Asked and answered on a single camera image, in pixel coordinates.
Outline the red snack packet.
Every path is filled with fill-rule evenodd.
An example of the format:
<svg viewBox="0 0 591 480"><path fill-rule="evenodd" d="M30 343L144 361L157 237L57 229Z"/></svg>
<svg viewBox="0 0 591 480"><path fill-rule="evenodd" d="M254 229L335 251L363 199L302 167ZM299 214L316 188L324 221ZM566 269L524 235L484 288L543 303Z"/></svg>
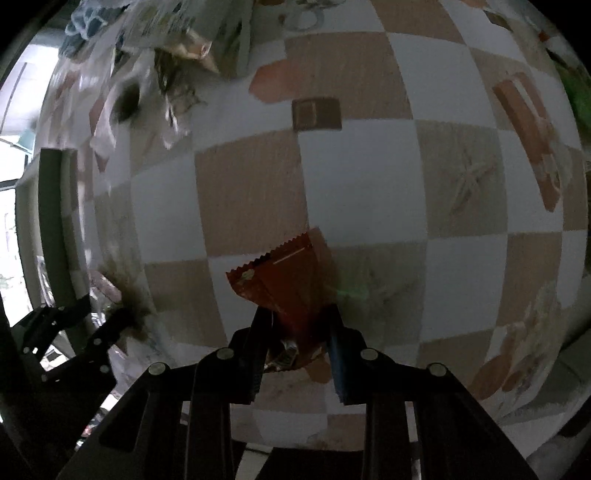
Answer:
<svg viewBox="0 0 591 480"><path fill-rule="evenodd" d="M337 303L337 273L320 228L297 235L225 276L236 295L271 312L267 369L300 369L322 352L329 314Z"/></svg>

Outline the white green snack bag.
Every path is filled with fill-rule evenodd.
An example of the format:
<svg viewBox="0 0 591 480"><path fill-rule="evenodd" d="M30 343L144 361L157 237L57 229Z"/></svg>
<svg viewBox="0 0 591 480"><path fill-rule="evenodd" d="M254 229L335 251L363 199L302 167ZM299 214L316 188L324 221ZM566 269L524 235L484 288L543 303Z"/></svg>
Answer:
<svg viewBox="0 0 591 480"><path fill-rule="evenodd" d="M125 13L123 48L162 50L223 77L243 77L253 7L252 1L139 1Z"/></svg>

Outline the dark green storage bin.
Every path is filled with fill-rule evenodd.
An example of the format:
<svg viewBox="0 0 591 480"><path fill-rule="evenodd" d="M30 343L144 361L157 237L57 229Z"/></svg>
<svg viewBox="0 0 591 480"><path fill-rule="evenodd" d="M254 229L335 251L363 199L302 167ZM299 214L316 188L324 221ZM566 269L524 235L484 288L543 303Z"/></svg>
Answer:
<svg viewBox="0 0 591 480"><path fill-rule="evenodd" d="M31 305L66 306L90 289L78 218L77 152L42 148L15 185L15 222Z"/></svg>

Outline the checkered patterned tablecloth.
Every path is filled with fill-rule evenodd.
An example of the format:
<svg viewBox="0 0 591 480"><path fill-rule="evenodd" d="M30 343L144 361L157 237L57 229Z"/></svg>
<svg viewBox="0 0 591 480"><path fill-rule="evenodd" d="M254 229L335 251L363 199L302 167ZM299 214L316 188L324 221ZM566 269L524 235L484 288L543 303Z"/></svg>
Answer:
<svg viewBox="0 0 591 480"><path fill-rule="evenodd" d="M110 353L119 391L228 343L256 311L228 272L316 227L370 347L446 364L495 419L537 396L583 276L587 192L554 31L528 2L260 3L245 77L190 65L181 138L164 146L151 92L100 158L119 31L59 60L37 137L77 154L76 289L98 271L144 316Z"/></svg>

